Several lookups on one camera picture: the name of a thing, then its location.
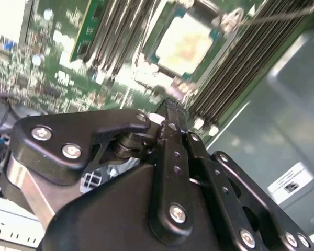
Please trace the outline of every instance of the black cable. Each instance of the black cable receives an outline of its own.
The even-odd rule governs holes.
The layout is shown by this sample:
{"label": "black cable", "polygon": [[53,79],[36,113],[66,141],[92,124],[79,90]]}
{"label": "black cable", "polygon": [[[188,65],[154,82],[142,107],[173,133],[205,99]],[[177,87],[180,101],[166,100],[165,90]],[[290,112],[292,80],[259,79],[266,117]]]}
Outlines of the black cable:
{"label": "black cable", "polygon": [[5,108],[6,108],[5,114],[3,115],[3,117],[1,118],[1,121],[0,121],[0,128],[1,128],[2,125],[6,122],[6,120],[8,118],[9,112],[11,111],[11,106],[8,103],[7,99],[0,98],[0,101],[5,104]]}

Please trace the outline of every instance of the gray metal panel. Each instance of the gray metal panel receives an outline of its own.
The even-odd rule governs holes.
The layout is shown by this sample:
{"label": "gray metal panel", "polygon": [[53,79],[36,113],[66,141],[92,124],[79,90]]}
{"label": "gray metal panel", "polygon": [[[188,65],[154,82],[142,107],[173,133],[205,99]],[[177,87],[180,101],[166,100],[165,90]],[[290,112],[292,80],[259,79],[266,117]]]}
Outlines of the gray metal panel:
{"label": "gray metal panel", "polygon": [[[296,40],[226,125],[208,152],[225,151],[264,191],[298,162],[314,175],[314,30]],[[314,233],[314,180],[280,206]]]}

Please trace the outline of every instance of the electronic component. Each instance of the electronic component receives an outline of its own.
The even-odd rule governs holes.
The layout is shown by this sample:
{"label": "electronic component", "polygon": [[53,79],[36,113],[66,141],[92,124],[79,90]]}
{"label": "electronic component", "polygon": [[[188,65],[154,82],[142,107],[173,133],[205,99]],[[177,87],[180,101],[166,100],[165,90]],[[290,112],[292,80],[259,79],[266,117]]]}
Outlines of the electronic component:
{"label": "electronic component", "polygon": [[29,79],[24,76],[18,76],[16,79],[16,84],[21,88],[27,88],[29,83]]}
{"label": "electronic component", "polygon": [[59,98],[61,96],[61,92],[59,90],[49,85],[44,87],[43,93],[54,98]]}
{"label": "electronic component", "polygon": [[79,112],[79,108],[73,104],[70,104],[67,110],[68,113]]}
{"label": "electronic component", "polygon": [[9,65],[9,56],[5,53],[0,53],[0,65],[3,65],[4,67]]}
{"label": "electronic component", "polygon": [[212,24],[219,15],[218,7],[207,1],[194,1],[191,7],[166,2],[142,50],[145,60],[167,76],[192,81],[221,37],[219,28]]}

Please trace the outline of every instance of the green pcb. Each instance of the green pcb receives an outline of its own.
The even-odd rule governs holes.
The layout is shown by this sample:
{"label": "green pcb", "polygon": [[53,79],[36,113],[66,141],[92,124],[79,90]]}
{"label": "green pcb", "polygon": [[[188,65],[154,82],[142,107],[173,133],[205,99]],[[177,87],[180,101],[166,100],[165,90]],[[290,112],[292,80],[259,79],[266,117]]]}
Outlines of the green pcb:
{"label": "green pcb", "polygon": [[108,0],[89,0],[88,6],[80,27],[78,36],[75,40],[70,61],[75,61],[83,56],[92,44],[97,33],[98,26],[105,12]]}

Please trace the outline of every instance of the black lever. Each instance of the black lever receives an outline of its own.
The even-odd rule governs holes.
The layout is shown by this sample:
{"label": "black lever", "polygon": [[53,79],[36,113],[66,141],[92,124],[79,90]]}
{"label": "black lever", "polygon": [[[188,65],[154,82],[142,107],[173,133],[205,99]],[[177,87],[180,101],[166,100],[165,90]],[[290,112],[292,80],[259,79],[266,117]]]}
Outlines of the black lever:
{"label": "black lever", "polygon": [[92,145],[104,151],[114,136],[149,127],[148,117],[133,109],[29,117],[15,124],[10,149],[28,169],[55,184],[72,185],[90,161]]}

